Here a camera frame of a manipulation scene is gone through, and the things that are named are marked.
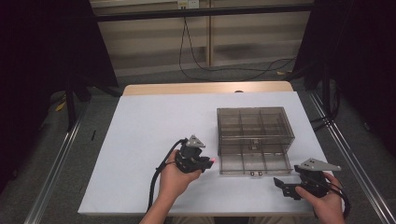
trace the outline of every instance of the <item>power outlet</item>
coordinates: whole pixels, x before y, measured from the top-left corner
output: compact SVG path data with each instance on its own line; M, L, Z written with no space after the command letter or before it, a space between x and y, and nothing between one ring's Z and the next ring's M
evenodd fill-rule
M178 9L187 9L187 8L189 8L189 1L188 0L179 0L179 1L177 1L177 8Z
M189 0L188 8L199 8L199 0Z

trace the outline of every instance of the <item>wrist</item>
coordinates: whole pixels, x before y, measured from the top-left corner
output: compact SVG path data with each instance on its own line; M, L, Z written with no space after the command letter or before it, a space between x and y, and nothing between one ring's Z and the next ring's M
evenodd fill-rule
M170 194L159 194L157 197L158 202L164 203L164 204L173 204L175 200L177 199L177 196L170 195Z

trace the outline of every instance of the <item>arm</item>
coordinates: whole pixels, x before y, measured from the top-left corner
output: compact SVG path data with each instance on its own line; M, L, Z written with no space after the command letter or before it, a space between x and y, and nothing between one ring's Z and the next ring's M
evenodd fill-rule
M176 167L174 150L168 158L168 165L161 171L160 192L154 204L140 221L140 224L163 224L177 197L182 194L193 180L197 179L201 170L184 174Z
M323 173L335 186L340 186L340 182L332 175ZM296 191L300 196L309 201L318 216L319 222L322 224L344 224L343 208L341 206L341 198L332 191L322 197L317 198L305 189L296 187Z

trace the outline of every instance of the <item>finger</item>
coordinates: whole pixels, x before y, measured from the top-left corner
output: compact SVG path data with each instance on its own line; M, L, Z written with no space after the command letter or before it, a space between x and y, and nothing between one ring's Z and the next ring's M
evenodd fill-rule
M169 155L167 162L175 161L175 156L177 152L178 149L173 150L172 153Z
M312 205L318 202L318 198L312 195L310 192L306 191L305 189L297 186L295 190L302 198L309 201Z
M330 181L330 183L334 184L338 188L341 187L340 181L337 178L335 178L333 175L331 175L329 173L325 173L325 172L323 172L323 175L324 175L324 177L326 177L326 179L328 179ZM338 188L335 186L332 186L332 189L338 190Z
M189 173L190 177L192 180L198 179L199 176L201 175L202 171L201 170L196 170L192 173Z

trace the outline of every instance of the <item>wall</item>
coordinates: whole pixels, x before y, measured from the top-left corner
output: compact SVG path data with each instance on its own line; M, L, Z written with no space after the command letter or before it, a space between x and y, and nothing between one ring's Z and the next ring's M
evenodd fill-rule
M200 7L254 7L309 3L308 0L212 0ZM95 14L177 9L177 1L91 0ZM187 18L192 49L201 66L271 62L294 57L301 45L309 12ZM100 22L116 76L179 70L184 20ZM187 31L181 63L197 67Z

